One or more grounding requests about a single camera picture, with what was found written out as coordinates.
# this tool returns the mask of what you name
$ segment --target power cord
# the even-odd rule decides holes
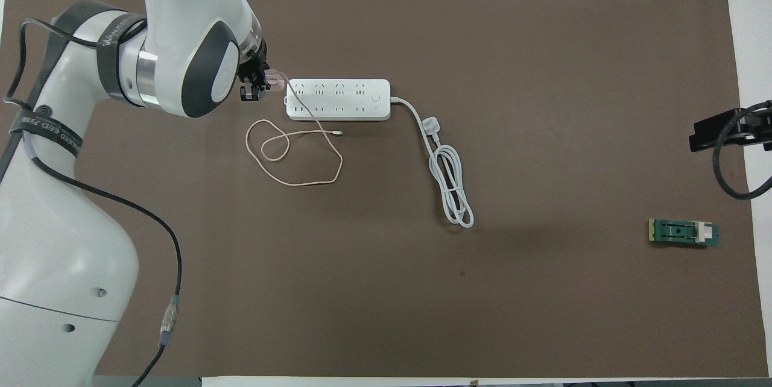
[[[48,24],[47,22],[41,21],[39,19],[33,19],[28,18],[22,20],[21,24],[19,24],[19,65],[17,65],[16,68],[16,75],[14,75],[13,81],[11,82],[11,87],[8,88],[8,91],[3,96],[3,102],[8,104],[14,104],[19,107],[21,107],[22,110],[31,110],[30,104],[24,101],[20,101],[19,99],[14,99],[13,95],[16,93],[16,88],[19,87],[19,82],[22,79],[22,75],[24,74],[24,69],[27,66],[27,25],[38,25],[39,27],[42,27],[46,30],[49,30],[49,32],[54,33],[64,39],[67,39],[70,42],[76,43],[81,46],[85,46],[88,48],[96,48],[97,43],[91,42],[88,40],[80,39],[78,37],[73,36],[70,33],[67,33],[57,27],[55,25]],[[123,36],[121,36],[121,39],[119,40],[119,44],[124,43],[135,36],[137,36],[139,33],[141,33],[143,30],[145,30],[147,27],[147,21],[138,22],[135,27],[133,27],[132,30],[129,30],[127,33],[125,33]],[[144,215],[150,217],[152,220],[160,224],[171,236],[171,241],[174,244],[174,252],[176,252],[177,255],[177,280],[176,280],[176,286],[174,287],[174,296],[171,297],[171,302],[168,306],[166,306],[166,311],[163,313],[163,321],[162,326],[160,329],[162,332],[160,333],[160,340],[158,341],[158,351],[151,360],[151,362],[145,367],[145,370],[143,371],[142,375],[137,378],[137,381],[132,384],[132,387],[138,387],[145,378],[147,378],[147,375],[153,370],[155,365],[158,363],[158,360],[163,355],[163,351],[166,349],[166,346],[169,343],[169,339],[171,337],[171,332],[174,330],[174,325],[177,321],[177,306],[179,305],[179,298],[180,298],[180,286],[182,284],[182,253],[180,250],[179,241],[177,240],[176,234],[174,234],[174,231],[171,230],[171,227],[169,227],[168,224],[166,224],[165,221],[163,221],[160,217],[156,216],[152,212],[148,211],[147,209],[143,208],[142,206],[137,205],[136,203],[130,202],[129,200],[125,200],[125,198],[118,197],[117,195],[110,194],[108,192],[102,191],[100,189],[97,189],[96,187],[89,186],[88,184],[81,183],[80,181],[77,181],[73,178],[69,178],[65,175],[62,175],[59,172],[56,172],[53,168],[50,168],[46,163],[41,161],[41,159],[37,156],[35,153],[35,150],[33,149],[33,144],[30,141],[30,134],[28,132],[22,133],[22,140],[24,142],[25,148],[27,149],[27,154],[30,157],[31,161],[35,164],[37,168],[47,173],[47,175],[50,175],[52,178],[56,178],[60,181],[63,181],[64,183],[71,184],[71,186],[79,187],[80,189],[83,189],[88,192],[92,192],[93,194],[100,195],[101,197],[108,198],[109,200],[113,200],[115,202],[124,204],[126,206],[129,206],[132,209],[136,209],[139,212],[142,212]]]
[[[440,143],[439,136],[437,135],[439,132],[437,118],[431,117],[421,120],[419,113],[413,105],[405,99],[392,98],[391,103],[405,105],[413,112],[413,116],[416,117],[426,151],[429,154],[429,171],[439,186],[445,216],[453,224],[461,225],[464,228],[471,228],[475,223],[475,215],[472,213],[472,207],[469,206],[466,200],[466,193],[464,192],[464,183],[461,178],[461,157],[458,156],[458,151],[455,148]],[[435,143],[436,149],[434,150],[432,150],[432,145],[429,143],[429,137]]]
[[[729,136],[729,131],[731,131],[731,129],[737,124],[739,120],[747,115],[750,115],[750,113],[757,112],[758,110],[768,109],[769,107],[772,107],[772,101],[764,101],[760,104],[751,105],[750,107],[747,107],[747,109],[741,110],[728,122],[726,122],[725,126],[719,133],[719,137],[716,139],[716,146],[713,149],[712,159],[713,174],[716,176],[716,181],[719,183],[724,192],[731,195],[731,197],[737,198],[737,200],[751,200],[751,198],[759,197],[760,195],[769,191],[769,189],[772,187],[772,177],[767,179],[765,183],[761,184],[761,186],[751,192],[735,191],[732,189],[732,187],[729,186],[728,183],[726,183],[726,179],[724,179],[723,173],[721,172],[721,149],[726,142],[726,137]]]

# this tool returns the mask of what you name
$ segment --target white power strip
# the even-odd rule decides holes
[[[385,121],[391,116],[388,80],[290,80],[298,98],[320,121]],[[294,121],[314,118],[287,87],[287,115]]]

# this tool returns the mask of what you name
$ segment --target black cable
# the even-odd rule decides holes
[[[40,19],[27,18],[22,20],[21,24],[19,24],[19,65],[17,65],[16,75],[14,75],[13,77],[13,81],[11,82],[11,87],[8,88],[8,91],[5,93],[5,96],[3,96],[3,102],[8,104],[19,105],[19,107],[21,107],[22,110],[31,110],[31,107],[29,104],[27,104],[27,102],[20,101],[19,99],[13,99],[13,94],[16,93],[16,88],[19,87],[19,82],[22,80],[22,74],[24,74],[24,68],[27,65],[27,25],[29,24],[38,25],[39,27],[49,30],[49,32],[54,33],[55,35],[58,35],[64,39],[67,39],[70,42],[77,43],[78,45],[86,46],[88,48],[97,47],[96,42],[91,42],[88,40],[75,37],[67,33],[66,31],[55,27],[55,25],[48,24],[47,22],[41,21]],[[121,36],[121,38],[118,41],[119,44],[124,43],[129,39],[132,39],[133,37],[137,36],[139,33],[142,32],[142,30],[145,30],[146,27],[147,27],[147,21],[139,22],[137,25],[135,25],[135,27],[133,27],[132,30],[128,31],[125,35]]]
[[[142,206],[139,206],[137,203],[134,203],[130,200],[126,200],[126,198],[118,197],[117,195],[110,194],[106,191],[102,191],[98,187],[93,187],[93,186],[90,186],[89,184],[81,183],[81,181],[77,181],[73,178],[69,178],[68,176],[65,176],[57,172],[53,168],[50,168],[48,165],[46,165],[44,162],[40,161],[40,158],[38,157],[33,158],[33,162],[38,168],[40,168],[41,170],[43,170],[53,178],[57,178],[58,180],[63,181],[64,183],[71,184],[71,186],[79,187],[82,190],[93,192],[93,194],[100,195],[101,197],[108,198],[109,200],[113,200],[115,202],[126,205],[132,209],[136,209],[137,211],[142,212],[144,215],[150,217],[152,220],[160,224],[160,226],[163,227],[163,229],[169,233],[169,236],[171,236],[171,242],[174,243],[174,251],[177,253],[177,286],[174,288],[174,295],[180,294],[180,285],[182,283],[182,253],[180,252],[180,242],[177,240],[177,235],[174,234],[174,230],[171,230],[171,227],[169,227],[169,225],[166,224],[165,221],[163,221],[160,217],[148,211],[147,209],[143,208]]]
[[[751,200],[751,198],[756,198],[759,195],[769,191],[769,189],[772,187],[772,177],[767,179],[765,183],[761,184],[761,186],[751,192],[735,191],[729,186],[728,183],[726,183],[723,174],[721,173],[721,148],[726,142],[726,137],[729,136],[729,131],[731,131],[731,129],[739,120],[747,115],[750,115],[750,113],[756,112],[757,110],[768,109],[769,107],[772,107],[772,101],[764,101],[760,104],[751,105],[750,107],[747,107],[747,109],[741,110],[728,122],[726,122],[725,126],[719,133],[719,137],[716,139],[716,147],[713,149],[713,173],[716,175],[716,181],[719,183],[724,192],[731,195],[731,197],[737,198],[737,200]]]
[[[147,375],[150,373],[150,371],[153,370],[153,366],[155,366],[155,364],[158,363],[158,360],[160,359],[160,355],[163,354],[163,349],[166,349],[166,345],[158,345],[158,352],[155,354],[155,357],[153,357],[153,360],[150,362],[149,365],[147,365],[142,375],[140,375],[140,377],[137,378],[137,381],[135,381],[134,384],[131,385],[131,387],[139,387],[139,385],[142,384],[144,379],[147,378]]]

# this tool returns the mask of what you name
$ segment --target black mount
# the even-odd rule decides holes
[[[693,153],[716,146],[720,131],[732,117],[743,109],[731,109],[720,115],[706,118],[694,124],[694,134],[689,136],[689,148]],[[758,145],[772,151],[772,109],[750,113],[732,126],[726,137],[726,145]]]
[[[265,70],[270,69],[265,61],[267,54],[268,48],[263,39],[259,49],[254,54],[248,54],[251,58],[239,65],[239,80],[244,83],[239,91],[242,101],[259,101],[263,94],[271,90],[268,80],[265,79]]]

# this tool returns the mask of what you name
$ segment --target white robotic arm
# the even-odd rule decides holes
[[[73,178],[94,107],[111,96],[195,118],[226,98],[237,72],[246,99],[267,87],[265,43],[245,0],[145,2],[141,33],[140,16],[98,2],[58,18],[96,48],[51,36],[0,157],[2,386],[90,385],[138,273],[123,228],[31,159]]]

